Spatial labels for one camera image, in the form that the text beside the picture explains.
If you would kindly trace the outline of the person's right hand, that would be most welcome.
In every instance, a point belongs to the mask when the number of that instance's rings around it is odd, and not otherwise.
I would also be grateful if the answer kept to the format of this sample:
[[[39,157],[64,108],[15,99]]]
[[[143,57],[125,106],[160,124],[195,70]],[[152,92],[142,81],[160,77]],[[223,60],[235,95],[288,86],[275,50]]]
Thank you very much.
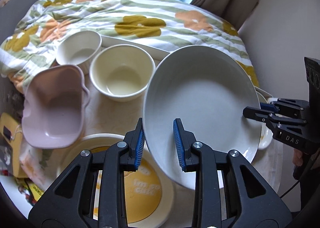
[[[300,150],[298,149],[293,149],[293,158],[292,158],[292,163],[295,165],[295,166],[302,166],[303,164],[303,152],[301,152]]]

